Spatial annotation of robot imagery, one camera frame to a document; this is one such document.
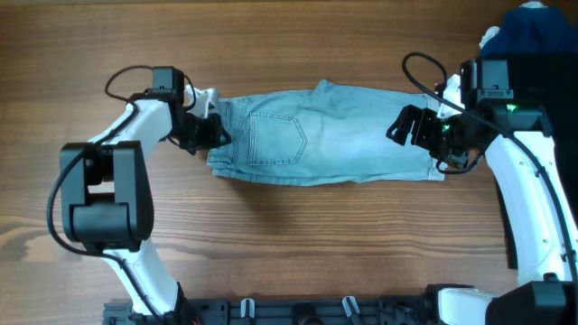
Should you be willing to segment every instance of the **dark blue cloth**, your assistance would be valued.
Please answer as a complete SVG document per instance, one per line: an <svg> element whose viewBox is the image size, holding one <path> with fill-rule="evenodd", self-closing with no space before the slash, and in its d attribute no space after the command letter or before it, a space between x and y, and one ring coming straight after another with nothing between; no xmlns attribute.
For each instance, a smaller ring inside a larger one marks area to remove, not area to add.
<svg viewBox="0 0 578 325"><path fill-rule="evenodd" d="M480 58L504 53L578 53L578 25L571 26L558 8L518 8L504 16L499 33L480 51Z"/></svg>

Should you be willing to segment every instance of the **pocket stitching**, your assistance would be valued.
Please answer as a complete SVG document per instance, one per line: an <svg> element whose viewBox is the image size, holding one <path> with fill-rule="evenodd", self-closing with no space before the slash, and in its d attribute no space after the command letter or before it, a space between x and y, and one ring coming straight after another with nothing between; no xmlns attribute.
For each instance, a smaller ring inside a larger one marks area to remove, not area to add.
<svg viewBox="0 0 578 325"><path fill-rule="evenodd" d="M299 160L301 159L301 156L303 155L303 152L305 151L305 147L307 146L307 135L305 135L305 132L303 130L303 128L301 127L301 123L299 122L299 120L297 119L297 117L295 116L285 116L285 115L280 115L280 114L274 114L274 113L265 113L265 112L255 112L255 113L251 113L251 118L250 118L250 123L251 123L251 135L250 135L250 147L249 147L249 156L248 156L248 160L247 160L247 164L249 165L271 165L271 164L295 164L298 163ZM299 146L299 150L297 151L297 153L295 154L295 157L293 157L293 159L289 160L289 159L284 159L284 160L270 160L270 161L261 161L261 162L257 162L255 159L255 155L256 155L256 117L257 116L264 116L264 117L272 117L272 118L280 118L280 119L284 119L284 120L291 120L293 121L295 128L297 129L297 132L299 132L299 136L301 136L301 145Z"/></svg>

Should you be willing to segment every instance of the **jeans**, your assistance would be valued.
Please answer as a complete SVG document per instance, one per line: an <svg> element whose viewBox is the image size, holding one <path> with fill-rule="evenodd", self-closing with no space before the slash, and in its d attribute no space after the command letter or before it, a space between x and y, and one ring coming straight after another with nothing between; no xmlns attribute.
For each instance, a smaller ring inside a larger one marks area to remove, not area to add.
<svg viewBox="0 0 578 325"><path fill-rule="evenodd" d="M386 138L406 105L425 95L333 85L221 99L215 108L233 142L209 152L217 176L279 185L342 181L442 181L429 153Z"/></svg>

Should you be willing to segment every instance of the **back pocket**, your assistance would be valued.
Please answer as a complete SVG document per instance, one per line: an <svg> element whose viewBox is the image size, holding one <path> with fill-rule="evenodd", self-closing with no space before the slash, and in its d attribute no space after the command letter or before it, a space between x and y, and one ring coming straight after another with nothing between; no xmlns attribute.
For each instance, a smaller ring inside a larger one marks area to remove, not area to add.
<svg viewBox="0 0 578 325"><path fill-rule="evenodd" d="M251 113L249 165L276 165L299 162L307 137L294 116Z"/></svg>

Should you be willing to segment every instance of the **wood grain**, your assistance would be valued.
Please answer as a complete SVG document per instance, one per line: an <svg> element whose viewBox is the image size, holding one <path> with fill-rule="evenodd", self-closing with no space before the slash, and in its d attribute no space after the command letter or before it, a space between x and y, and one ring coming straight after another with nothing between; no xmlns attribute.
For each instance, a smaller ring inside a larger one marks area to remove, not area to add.
<svg viewBox="0 0 578 325"><path fill-rule="evenodd" d="M116 70L174 65L197 88L219 88L223 97L314 88L321 79L415 92L400 69L406 53L427 52L455 73L476 56L485 30L517 5L0 8L0 323L97 324L102 303L127 297L103 262L58 248L44 221L61 146L100 133L123 109L102 92ZM439 79L424 62L411 69L425 84ZM149 82L134 73L115 91L129 95ZM202 154L160 144L147 167L154 241L192 298L375 297L419 293L428 283L503 293L516 286L485 165L444 182L276 187L213 177Z"/></svg>

